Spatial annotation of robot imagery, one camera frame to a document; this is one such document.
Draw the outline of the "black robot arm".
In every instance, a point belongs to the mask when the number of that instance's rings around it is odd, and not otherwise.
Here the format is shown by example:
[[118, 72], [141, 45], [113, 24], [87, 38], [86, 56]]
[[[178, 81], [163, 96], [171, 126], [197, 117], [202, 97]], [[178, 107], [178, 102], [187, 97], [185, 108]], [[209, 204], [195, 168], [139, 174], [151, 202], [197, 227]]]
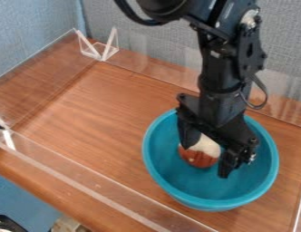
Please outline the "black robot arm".
[[203, 57], [201, 93], [177, 96], [177, 126], [185, 148], [207, 136], [225, 149], [218, 176], [225, 179], [244, 163], [256, 160], [258, 137], [245, 122], [252, 87], [265, 88], [257, 73], [268, 54], [260, 39], [262, 17], [257, 0], [138, 0], [145, 14], [161, 23], [178, 19], [197, 31]]

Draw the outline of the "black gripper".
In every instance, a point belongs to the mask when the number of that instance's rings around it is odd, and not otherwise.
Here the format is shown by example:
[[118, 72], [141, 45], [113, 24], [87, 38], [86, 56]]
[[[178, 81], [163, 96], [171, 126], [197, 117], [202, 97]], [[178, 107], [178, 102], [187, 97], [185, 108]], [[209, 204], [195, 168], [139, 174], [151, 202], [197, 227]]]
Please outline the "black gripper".
[[256, 159], [258, 138], [245, 122], [245, 94], [240, 89], [203, 90], [198, 96], [181, 93], [177, 100], [181, 145], [187, 150], [206, 135], [221, 146], [217, 174], [226, 179]]

